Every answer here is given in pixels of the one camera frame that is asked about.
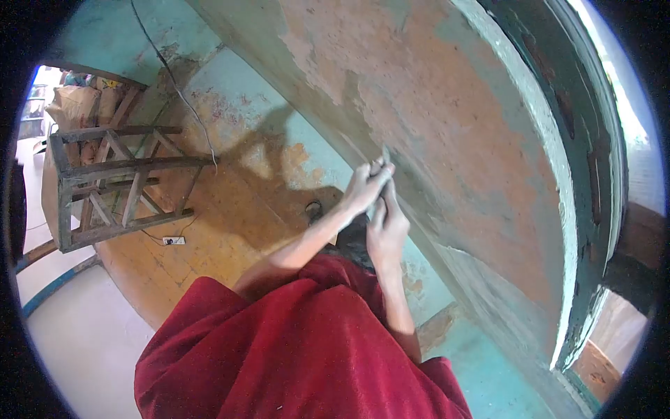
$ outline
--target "finger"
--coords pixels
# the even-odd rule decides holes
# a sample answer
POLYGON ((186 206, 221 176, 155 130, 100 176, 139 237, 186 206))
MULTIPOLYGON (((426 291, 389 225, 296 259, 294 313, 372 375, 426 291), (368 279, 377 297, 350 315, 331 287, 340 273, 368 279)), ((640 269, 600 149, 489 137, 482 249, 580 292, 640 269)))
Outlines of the finger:
POLYGON ((395 193, 395 181, 393 178, 389 179, 389 181, 386 183, 383 196, 388 208, 389 218, 395 217, 398 214, 402 214, 400 204, 398 203, 398 197, 395 193))
POLYGON ((370 220, 369 226, 372 230, 379 231, 384 225, 384 218, 386 217, 386 203, 382 198, 377 198, 375 202, 375 214, 370 220))
POLYGON ((354 176, 356 176, 356 179, 367 180, 370 177, 370 170, 371 170, 370 164, 363 163, 356 168, 354 176))
POLYGON ((388 163, 385 164, 384 167, 379 170, 379 174, 377 174, 374 178, 370 180, 371 184, 375 184, 379 190, 386 184, 386 182, 391 179, 393 176, 393 173, 395 172, 395 165, 393 163, 388 163))
POLYGON ((370 169, 370 176, 376 176, 382 166, 384 166, 384 157, 379 156, 373 161, 372 168, 370 169))

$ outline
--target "white wire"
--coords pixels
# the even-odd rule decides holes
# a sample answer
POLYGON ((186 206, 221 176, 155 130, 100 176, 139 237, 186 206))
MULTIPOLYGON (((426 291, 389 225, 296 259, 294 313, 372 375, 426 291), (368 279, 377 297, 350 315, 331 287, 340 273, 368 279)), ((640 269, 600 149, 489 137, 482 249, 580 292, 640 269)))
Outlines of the white wire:
POLYGON ((207 146, 210 148, 210 152, 212 152, 212 161, 214 162, 214 167, 216 168, 216 174, 218 174, 218 164, 216 163, 216 156, 214 155, 214 148, 212 147, 212 142, 209 139, 209 135, 207 134, 207 128, 205 128, 205 124, 202 123, 202 120, 200 119, 200 116, 196 112, 196 110, 191 106, 191 104, 186 100, 186 97, 184 97, 184 94, 182 93, 182 90, 179 88, 177 85, 177 80, 174 78, 174 74, 172 74, 172 70, 170 69, 170 66, 168 66, 168 62, 165 61, 165 58, 161 55, 160 51, 158 48, 156 48, 156 45, 153 43, 151 40, 151 37, 147 33, 147 30, 144 28, 144 25, 142 24, 142 20, 139 18, 139 15, 137 14, 137 9, 135 8, 135 2, 133 0, 130 0, 130 5, 133 8, 133 13, 135 14, 135 19, 137 19, 137 23, 139 23, 139 26, 142 28, 142 32, 144 32, 144 36, 147 37, 147 40, 153 47, 153 50, 156 53, 156 56, 158 57, 159 60, 163 63, 165 66, 165 69, 167 70, 167 73, 170 76, 170 80, 172 80, 172 84, 174 84, 174 89, 177 91, 177 94, 179 95, 180 98, 184 101, 186 106, 193 112, 193 115, 196 117, 196 120, 200 124, 200 127, 202 128, 202 131, 205 133, 205 139, 207 140, 207 146))

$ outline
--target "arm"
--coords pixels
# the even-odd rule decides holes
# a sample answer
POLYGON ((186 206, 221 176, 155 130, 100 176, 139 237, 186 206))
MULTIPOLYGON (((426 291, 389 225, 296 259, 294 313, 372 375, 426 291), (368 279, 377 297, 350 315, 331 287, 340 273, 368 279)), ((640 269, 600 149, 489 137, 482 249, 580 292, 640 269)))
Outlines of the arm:
POLYGON ((371 177, 369 164, 357 168, 342 200, 332 211, 291 243, 249 268, 232 290, 245 300, 257 301, 270 291, 288 284, 335 234, 373 204, 394 169, 392 164, 387 164, 371 177))
POLYGON ((421 363, 421 347, 405 298, 400 267, 409 221, 398 205, 393 179, 388 181, 382 196, 377 199, 375 215, 368 224, 368 254, 384 296, 389 332, 412 362, 418 365, 421 363))

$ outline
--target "wooden floor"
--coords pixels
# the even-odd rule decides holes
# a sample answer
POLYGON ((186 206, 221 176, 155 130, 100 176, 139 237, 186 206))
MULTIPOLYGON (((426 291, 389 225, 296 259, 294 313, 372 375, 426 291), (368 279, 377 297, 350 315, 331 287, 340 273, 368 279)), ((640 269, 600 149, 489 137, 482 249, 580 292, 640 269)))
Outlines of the wooden floor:
MULTIPOLYGON (((161 123, 184 126, 184 133, 173 139, 187 154, 202 154, 202 131, 180 105, 161 123)), ((307 227, 307 203, 319 198, 330 206, 341 196, 335 187, 321 186, 323 169, 302 168, 310 158, 302 144, 288 146, 281 127, 290 114, 290 109, 273 111, 254 131, 229 121, 240 136, 223 140, 211 135, 221 162, 218 174, 213 166, 202 171, 191 193, 187 208, 195 210, 195 217, 96 245, 120 291, 154 329, 198 276, 234 284, 262 255, 307 227), (183 235, 186 244, 163 246, 160 239, 168 235, 183 235)), ((169 154, 164 149, 159 153, 169 154)), ((189 169, 152 172, 160 184, 147 191, 163 209, 172 210, 191 174, 189 169)), ((122 205, 123 199, 116 213, 123 212, 122 205)), ((149 214, 139 206, 138 216, 149 214)))

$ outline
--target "red robe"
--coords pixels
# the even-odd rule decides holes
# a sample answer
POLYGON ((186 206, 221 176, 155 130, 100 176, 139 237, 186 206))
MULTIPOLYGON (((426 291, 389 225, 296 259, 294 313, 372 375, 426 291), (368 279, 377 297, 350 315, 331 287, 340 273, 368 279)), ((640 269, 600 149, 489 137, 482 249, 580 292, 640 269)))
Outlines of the red robe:
POLYGON ((450 362, 415 365, 377 279, 317 255, 252 304, 198 278, 135 368, 144 418, 471 418, 450 362))

